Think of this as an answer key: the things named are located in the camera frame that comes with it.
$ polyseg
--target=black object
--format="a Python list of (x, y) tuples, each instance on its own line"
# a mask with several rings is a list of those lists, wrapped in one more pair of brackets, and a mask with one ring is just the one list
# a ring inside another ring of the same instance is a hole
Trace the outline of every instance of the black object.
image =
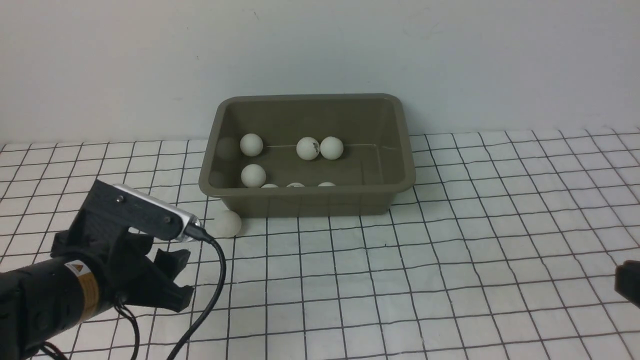
[(69, 230), (56, 234), (52, 259), (0, 274), (0, 359), (27, 359), (116, 303), (182, 311), (193, 287), (173, 280), (189, 251), (158, 250), (153, 262), (146, 255), (154, 237), (174, 239), (183, 225), (170, 210), (96, 181)]
[(616, 292), (640, 307), (640, 261), (627, 260), (616, 267)]

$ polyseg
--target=yellow warning sticker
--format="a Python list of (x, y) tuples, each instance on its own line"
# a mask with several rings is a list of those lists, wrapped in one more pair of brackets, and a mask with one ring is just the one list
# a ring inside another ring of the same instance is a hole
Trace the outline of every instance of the yellow warning sticker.
[(100, 301), (100, 288), (98, 287), (98, 282), (96, 281), (93, 272), (91, 272), (91, 269), (82, 261), (69, 261), (68, 263), (65, 263), (65, 266), (74, 273), (80, 283), (80, 287), (82, 287), (84, 295), (84, 309), (79, 322), (83, 322), (95, 314), (98, 302)]

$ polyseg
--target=white table surface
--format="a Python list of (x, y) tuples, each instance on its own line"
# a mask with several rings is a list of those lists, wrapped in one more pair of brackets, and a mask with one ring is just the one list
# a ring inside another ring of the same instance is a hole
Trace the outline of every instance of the white table surface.
[[(613, 290), (615, 266), (640, 260), (640, 130), (411, 142), (416, 185), (388, 213), (251, 219), (220, 240), (228, 284), (180, 358), (640, 359), (640, 309)], [(197, 186), (205, 145), (5, 145), (0, 271), (47, 259), (96, 178), (207, 227), (225, 207)], [(206, 244), (154, 246), (192, 251), (177, 283), (196, 284), (196, 295), (179, 314), (132, 309), (138, 359), (166, 357), (218, 276)], [(110, 310), (52, 342), (73, 360), (128, 359), (133, 336)]]

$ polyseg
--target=white ball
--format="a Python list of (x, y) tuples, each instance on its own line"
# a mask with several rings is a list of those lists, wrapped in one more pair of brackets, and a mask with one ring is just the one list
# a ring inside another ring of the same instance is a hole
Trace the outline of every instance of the white ball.
[(316, 139), (307, 136), (298, 141), (296, 152), (302, 160), (313, 160), (320, 153), (320, 144)]
[(242, 227), (240, 216), (230, 210), (218, 213), (212, 222), (211, 232), (215, 238), (233, 238)]
[(322, 144), (320, 144), (320, 152), (322, 152), (322, 156), (327, 160), (336, 160), (342, 155), (343, 150), (344, 145), (342, 141), (333, 136), (324, 138)]
[(262, 152), (262, 139), (256, 134), (247, 134), (240, 139), (240, 151), (247, 156), (257, 156)]
[(267, 179), (267, 174), (262, 166), (257, 164), (247, 165), (240, 173), (240, 180), (248, 188), (259, 188)]

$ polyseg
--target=black wire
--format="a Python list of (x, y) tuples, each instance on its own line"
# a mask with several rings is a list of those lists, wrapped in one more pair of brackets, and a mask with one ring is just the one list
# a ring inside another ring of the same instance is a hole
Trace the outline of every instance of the black wire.
[(138, 321), (136, 320), (136, 317), (133, 315), (131, 310), (129, 310), (128, 307), (122, 304), (121, 297), (116, 298), (116, 302), (113, 307), (116, 309), (118, 314), (127, 319), (133, 327), (134, 345), (133, 354), (131, 354), (131, 360), (136, 360), (138, 358), (138, 350), (140, 349), (140, 328), (138, 327)]
[(184, 230), (184, 234), (196, 240), (204, 241), (208, 244), (211, 244), (213, 248), (216, 249), (216, 252), (218, 253), (218, 259), (220, 259), (220, 277), (218, 278), (218, 286), (216, 287), (216, 292), (213, 293), (213, 297), (207, 304), (207, 307), (204, 308), (204, 311), (202, 311), (202, 314), (198, 316), (196, 321), (194, 321), (193, 324), (191, 324), (191, 327), (189, 327), (189, 329), (184, 333), (184, 335), (182, 335), (180, 340), (178, 340), (178, 342), (173, 347), (173, 350), (171, 350), (171, 353), (167, 357), (167, 360), (175, 359), (175, 357), (178, 355), (178, 352), (180, 352), (180, 349), (182, 348), (182, 346), (184, 346), (184, 344), (187, 341), (189, 341), (189, 338), (191, 337), (191, 335), (193, 335), (193, 333), (200, 327), (200, 325), (202, 325), (202, 323), (207, 318), (207, 316), (209, 316), (209, 313), (213, 310), (213, 307), (216, 305), (216, 303), (218, 302), (218, 299), (220, 298), (220, 294), (222, 293), (222, 288), (224, 287), (224, 284), (225, 284), (225, 278), (227, 277), (227, 261), (225, 259), (224, 252), (222, 252), (222, 248), (220, 247), (220, 244), (211, 235), (207, 234), (207, 231), (205, 229), (202, 229), (199, 226), (195, 226), (191, 224), (188, 225)]
[(42, 351), (45, 355), (48, 355), (53, 360), (68, 360), (64, 353), (58, 349), (56, 345), (45, 341), (42, 346), (40, 346), (40, 351)]
[[(171, 350), (171, 353), (167, 357), (167, 360), (175, 359), (175, 357), (178, 355), (178, 352), (180, 352), (180, 349), (184, 346), (184, 344), (187, 343), (187, 341), (189, 341), (191, 335), (193, 335), (193, 333), (200, 327), (200, 325), (202, 325), (207, 316), (209, 316), (209, 313), (211, 313), (213, 307), (216, 305), (218, 299), (220, 298), (222, 288), (225, 284), (225, 278), (227, 277), (227, 260), (225, 259), (225, 254), (222, 251), (220, 244), (211, 235), (207, 234), (207, 231), (205, 229), (202, 229), (199, 226), (189, 225), (186, 227), (184, 233), (196, 240), (204, 241), (208, 244), (211, 244), (213, 248), (216, 249), (218, 258), (220, 259), (220, 277), (218, 278), (218, 286), (216, 287), (216, 291), (213, 293), (213, 297), (204, 308), (204, 311), (202, 311), (200, 316), (198, 316), (196, 321), (191, 324), (191, 327), (187, 329), (180, 340), (178, 340), (178, 342), (173, 346), (173, 350)], [(122, 303), (122, 298), (120, 296), (116, 296), (113, 307), (116, 309), (118, 314), (122, 315), (122, 317), (131, 322), (131, 326), (133, 326), (135, 342), (131, 360), (136, 360), (136, 358), (138, 357), (138, 350), (140, 348), (140, 328), (138, 327), (138, 321), (136, 321), (136, 317), (133, 315), (131, 310), (129, 310), (129, 308)], [(53, 360), (68, 360), (64, 353), (52, 343), (43, 343), (40, 347), (40, 350), (44, 354), (51, 357)]]

